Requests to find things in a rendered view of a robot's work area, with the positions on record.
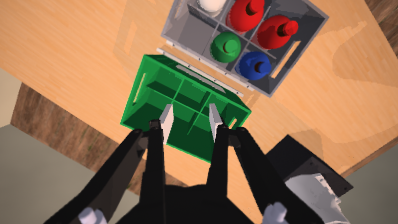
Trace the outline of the green bottle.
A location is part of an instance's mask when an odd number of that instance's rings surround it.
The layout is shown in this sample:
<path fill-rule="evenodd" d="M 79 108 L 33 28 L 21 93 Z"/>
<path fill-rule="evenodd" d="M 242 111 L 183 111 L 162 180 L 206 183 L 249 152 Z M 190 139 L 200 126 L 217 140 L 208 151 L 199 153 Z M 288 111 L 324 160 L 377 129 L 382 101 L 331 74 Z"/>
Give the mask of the green bottle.
<path fill-rule="evenodd" d="M 238 57 L 240 50 L 240 40 L 237 35 L 232 32 L 220 33 L 214 38 L 210 45 L 210 54 L 212 58 L 221 63 L 234 61 Z"/>

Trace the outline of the grey divided bottle crate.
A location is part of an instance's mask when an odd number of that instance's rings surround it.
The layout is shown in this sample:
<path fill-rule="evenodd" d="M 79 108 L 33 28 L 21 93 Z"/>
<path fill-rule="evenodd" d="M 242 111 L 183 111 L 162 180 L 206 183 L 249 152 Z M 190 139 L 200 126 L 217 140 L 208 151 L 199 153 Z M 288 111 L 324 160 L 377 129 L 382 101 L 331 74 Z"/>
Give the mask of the grey divided bottle crate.
<path fill-rule="evenodd" d="M 276 77 L 287 67 L 287 65 L 298 52 L 306 36 L 311 21 L 313 3 L 309 0 L 264 0 L 263 17 L 259 24 L 253 29 L 240 35 L 226 26 L 227 13 L 235 1 L 236 0 L 226 0 L 221 12 L 213 18 L 197 7 L 197 0 L 174 0 L 161 32 L 161 37 L 215 66 L 216 68 L 243 82 L 249 87 L 257 90 L 274 79 L 272 75 L 289 53 L 295 42 L 300 41 Z M 298 23 L 298 30 L 294 35 L 291 35 L 289 41 L 283 46 L 276 49 L 264 50 L 251 42 L 251 39 L 253 38 L 262 21 L 265 21 L 266 19 L 276 15 L 282 15 L 287 17 L 290 21 L 296 21 Z M 234 61 L 229 63 L 218 62 L 214 60 L 210 54 L 211 42 L 222 32 L 232 32 L 236 34 L 241 41 L 240 54 Z M 244 51 L 259 51 L 264 53 L 268 57 L 271 64 L 271 71 L 258 80 L 249 80 L 239 75 L 234 68 Z"/>

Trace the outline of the blue bottle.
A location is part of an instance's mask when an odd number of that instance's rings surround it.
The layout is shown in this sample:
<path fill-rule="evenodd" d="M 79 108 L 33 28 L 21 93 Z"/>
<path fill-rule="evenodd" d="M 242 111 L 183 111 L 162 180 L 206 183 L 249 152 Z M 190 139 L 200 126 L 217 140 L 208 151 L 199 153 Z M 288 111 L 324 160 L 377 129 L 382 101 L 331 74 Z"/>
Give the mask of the blue bottle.
<path fill-rule="evenodd" d="M 271 71 L 268 57 L 259 51 L 244 52 L 235 66 L 235 71 L 249 80 L 258 80 Z"/>

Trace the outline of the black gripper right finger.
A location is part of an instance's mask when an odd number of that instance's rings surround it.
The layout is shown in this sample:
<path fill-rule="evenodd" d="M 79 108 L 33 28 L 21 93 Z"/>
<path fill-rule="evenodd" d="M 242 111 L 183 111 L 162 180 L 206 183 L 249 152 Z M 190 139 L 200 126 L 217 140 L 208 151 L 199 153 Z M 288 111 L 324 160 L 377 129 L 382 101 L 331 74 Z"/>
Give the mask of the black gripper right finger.
<path fill-rule="evenodd" d="M 286 186 L 245 127 L 229 129 L 215 103 L 210 103 L 209 121 L 214 148 L 198 224 L 227 224 L 228 146 L 234 148 L 263 216 L 262 224 L 325 224 Z"/>

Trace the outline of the green plastic crate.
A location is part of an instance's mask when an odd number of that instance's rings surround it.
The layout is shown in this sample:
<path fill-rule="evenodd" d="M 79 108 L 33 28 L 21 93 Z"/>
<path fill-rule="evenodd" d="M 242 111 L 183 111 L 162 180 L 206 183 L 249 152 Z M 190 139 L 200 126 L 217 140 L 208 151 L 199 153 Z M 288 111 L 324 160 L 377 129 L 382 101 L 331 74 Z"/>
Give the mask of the green plastic crate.
<path fill-rule="evenodd" d="M 215 103 L 227 126 L 239 120 L 243 101 L 227 90 L 165 55 L 144 54 L 120 125 L 149 131 L 148 122 L 159 119 L 166 105 L 173 103 L 174 120 L 166 145 L 198 158 L 214 148 L 210 103 Z"/>

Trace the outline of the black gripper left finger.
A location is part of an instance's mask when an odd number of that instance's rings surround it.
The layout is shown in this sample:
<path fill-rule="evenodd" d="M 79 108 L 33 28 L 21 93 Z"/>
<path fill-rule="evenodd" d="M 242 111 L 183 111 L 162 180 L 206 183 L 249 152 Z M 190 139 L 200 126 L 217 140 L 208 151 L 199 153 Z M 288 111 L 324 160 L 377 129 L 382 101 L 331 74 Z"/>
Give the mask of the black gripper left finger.
<path fill-rule="evenodd" d="M 166 224 L 164 144 L 173 120 L 167 104 L 159 119 L 149 121 L 149 131 L 130 131 L 84 189 L 43 224 L 108 224 L 146 149 L 135 224 Z"/>

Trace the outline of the red bottle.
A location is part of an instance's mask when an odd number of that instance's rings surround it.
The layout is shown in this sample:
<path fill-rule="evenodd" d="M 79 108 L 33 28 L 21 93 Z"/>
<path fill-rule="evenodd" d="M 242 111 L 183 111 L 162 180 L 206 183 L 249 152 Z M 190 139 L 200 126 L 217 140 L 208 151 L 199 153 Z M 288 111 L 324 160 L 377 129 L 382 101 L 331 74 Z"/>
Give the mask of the red bottle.
<path fill-rule="evenodd" d="M 236 0 L 226 16 L 226 25 L 240 35 L 261 21 L 264 0 Z"/>
<path fill-rule="evenodd" d="M 286 44 L 297 30 L 298 23 L 296 21 L 290 21 L 285 16 L 276 15 L 261 23 L 251 42 L 264 50 L 276 49 Z"/>

